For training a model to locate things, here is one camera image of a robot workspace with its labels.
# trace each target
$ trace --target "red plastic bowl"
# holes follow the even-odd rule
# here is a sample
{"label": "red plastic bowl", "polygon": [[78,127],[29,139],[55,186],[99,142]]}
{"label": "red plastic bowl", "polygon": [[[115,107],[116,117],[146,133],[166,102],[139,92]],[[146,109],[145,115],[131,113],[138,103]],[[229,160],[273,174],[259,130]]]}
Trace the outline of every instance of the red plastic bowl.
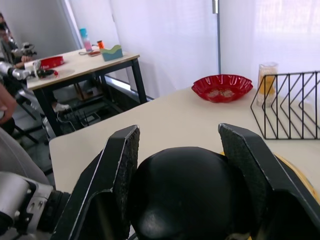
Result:
{"label": "red plastic bowl", "polygon": [[192,90],[204,100],[213,103],[229,103],[247,94],[253,88],[252,81],[238,75],[214,75],[194,82]]}
{"label": "red plastic bowl", "polygon": [[63,56],[53,56],[53,57],[42,59],[40,68],[43,70],[53,69],[64,63],[65,61]]}

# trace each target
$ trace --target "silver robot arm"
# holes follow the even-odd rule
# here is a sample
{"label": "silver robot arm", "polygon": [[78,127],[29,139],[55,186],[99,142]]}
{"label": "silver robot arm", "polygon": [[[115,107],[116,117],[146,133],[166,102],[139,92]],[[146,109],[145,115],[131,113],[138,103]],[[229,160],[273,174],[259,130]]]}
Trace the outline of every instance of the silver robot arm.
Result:
{"label": "silver robot arm", "polygon": [[13,77],[17,80],[24,80],[33,75],[33,71],[15,68],[11,63],[0,61],[0,74]]}

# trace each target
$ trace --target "beige tabletop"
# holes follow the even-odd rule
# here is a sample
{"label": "beige tabletop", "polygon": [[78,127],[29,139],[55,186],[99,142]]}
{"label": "beige tabletop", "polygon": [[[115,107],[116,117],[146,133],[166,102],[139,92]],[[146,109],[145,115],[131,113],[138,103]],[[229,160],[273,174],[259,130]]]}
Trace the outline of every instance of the beige tabletop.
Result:
{"label": "beige tabletop", "polygon": [[[255,90],[231,103],[211,103],[190,88],[157,98],[107,120],[53,139],[50,143],[57,190],[72,192],[81,172],[115,131],[140,126],[138,163],[166,148],[198,146],[223,150],[218,124],[260,134],[250,110]],[[274,152],[298,167],[320,193],[320,143],[317,140],[267,140]]]}
{"label": "beige tabletop", "polygon": [[65,63],[55,68],[59,73],[58,76],[52,75],[45,79],[30,78],[27,80],[27,88],[30,90],[40,89],[140,57],[139,54],[124,52],[123,57],[121,58],[104,61],[101,54],[97,56],[88,56],[79,55],[79,52],[85,52],[85,49],[60,54],[59,56],[63,56]]}

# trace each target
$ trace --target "tissue box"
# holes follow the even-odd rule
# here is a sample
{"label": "tissue box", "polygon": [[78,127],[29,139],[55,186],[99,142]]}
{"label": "tissue box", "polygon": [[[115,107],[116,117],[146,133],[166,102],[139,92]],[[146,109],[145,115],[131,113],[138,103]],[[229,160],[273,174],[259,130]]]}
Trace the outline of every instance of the tissue box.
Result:
{"label": "tissue box", "polygon": [[104,61],[119,59],[124,56],[120,45],[115,45],[111,49],[100,48],[100,53],[102,54]]}

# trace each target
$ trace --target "table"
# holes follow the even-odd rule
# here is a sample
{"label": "table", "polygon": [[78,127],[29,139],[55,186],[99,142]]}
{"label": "table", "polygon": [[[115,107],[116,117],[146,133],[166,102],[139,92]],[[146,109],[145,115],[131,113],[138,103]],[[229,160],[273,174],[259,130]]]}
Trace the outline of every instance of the table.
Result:
{"label": "table", "polygon": [[139,67],[139,54],[124,52],[123,57],[121,58],[104,61],[101,55],[91,57],[88,55],[79,55],[79,52],[85,52],[85,50],[81,49],[61,54],[65,64],[55,68],[55,70],[59,72],[57,77],[50,76],[41,80],[37,78],[27,80],[27,88],[29,90],[33,90],[56,136],[61,136],[63,133],[60,129],[59,123],[57,122],[51,103],[47,101],[46,94],[69,85],[88,80],[92,77],[92,74],[104,77],[105,74],[127,67],[132,67],[140,104],[147,102],[144,83]]}
{"label": "table", "polygon": [[[50,141],[57,190],[71,193],[81,172],[103,149],[115,131],[140,126],[138,164],[172,147],[197,146],[223,150],[219,123],[247,128],[260,134],[250,110],[255,89],[231,103],[211,103],[190,88],[157,98],[102,122]],[[269,148],[298,167],[320,193],[320,147],[317,140],[268,140]]]}

